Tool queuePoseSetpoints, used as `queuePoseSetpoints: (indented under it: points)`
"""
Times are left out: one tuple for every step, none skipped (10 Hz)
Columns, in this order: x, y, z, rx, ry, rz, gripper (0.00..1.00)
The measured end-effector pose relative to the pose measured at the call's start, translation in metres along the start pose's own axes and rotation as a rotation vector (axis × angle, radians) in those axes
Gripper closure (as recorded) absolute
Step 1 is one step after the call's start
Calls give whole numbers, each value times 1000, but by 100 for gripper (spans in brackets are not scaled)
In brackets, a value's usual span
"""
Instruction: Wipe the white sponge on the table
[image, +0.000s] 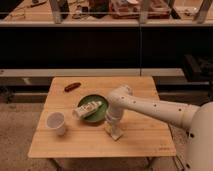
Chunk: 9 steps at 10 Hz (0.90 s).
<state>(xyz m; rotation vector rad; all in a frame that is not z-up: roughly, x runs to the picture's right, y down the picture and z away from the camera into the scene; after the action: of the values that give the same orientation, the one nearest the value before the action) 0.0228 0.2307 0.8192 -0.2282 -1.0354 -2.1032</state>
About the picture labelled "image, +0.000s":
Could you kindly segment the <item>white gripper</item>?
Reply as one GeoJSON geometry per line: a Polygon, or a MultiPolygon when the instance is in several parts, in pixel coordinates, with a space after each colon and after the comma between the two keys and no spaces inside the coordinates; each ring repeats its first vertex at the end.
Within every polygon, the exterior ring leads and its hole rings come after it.
{"type": "Polygon", "coordinates": [[[106,115],[105,115],[105,120],[111,125],[116,125],[118,126],[121,118],[116,116],[114,113],[112,113],[110,110],[107,110],[106,115]]]}

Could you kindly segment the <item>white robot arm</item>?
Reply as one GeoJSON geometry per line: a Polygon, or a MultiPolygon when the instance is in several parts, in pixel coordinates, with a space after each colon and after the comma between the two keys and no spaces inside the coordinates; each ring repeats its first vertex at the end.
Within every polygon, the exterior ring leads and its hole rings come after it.
{"type": "Polygon", "coordinates": [[[142,113],[186,130],[185,171],[213,171],[213,102],[197,106],[140,98],[132,95],[128,85],[112,90],[107,101],[105,130],[114,140],[122,136],[118,123],[125,109],[142,113]]]}

